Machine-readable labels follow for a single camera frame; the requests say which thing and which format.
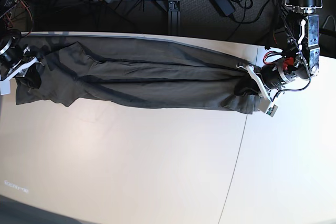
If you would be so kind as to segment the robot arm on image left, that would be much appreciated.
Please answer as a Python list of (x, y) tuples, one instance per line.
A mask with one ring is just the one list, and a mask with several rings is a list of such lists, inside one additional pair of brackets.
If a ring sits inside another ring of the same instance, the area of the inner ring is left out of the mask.
[(1, 0), (1, 95), (10, 94), (10, 81), (18, 79), (31, 89), (38, 89), (41, 78), (36, 65), (41, 63), (38, 54), (28, 45), (20, 46), (20, 41), (31, 32), (22, 34), (14, 28), (11, 20), (12, 10), (21, 4), (34, 22), (30, 8), (24, 0)]

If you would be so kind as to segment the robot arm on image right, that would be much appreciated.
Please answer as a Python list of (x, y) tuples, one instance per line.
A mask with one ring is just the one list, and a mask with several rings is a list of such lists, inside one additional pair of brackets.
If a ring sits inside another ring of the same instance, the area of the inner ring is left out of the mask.
[(237, 96), (258, 95), (274, 101), (285, 85), (300, 78), (311, 81), (319, 70), (319, 16), (322, 0), (275, 0), (275, 21), (282, 21), (287, 46), (281, 52), (269, 51), (264, 65), (241, 65), (247, 75), (234, 89)]

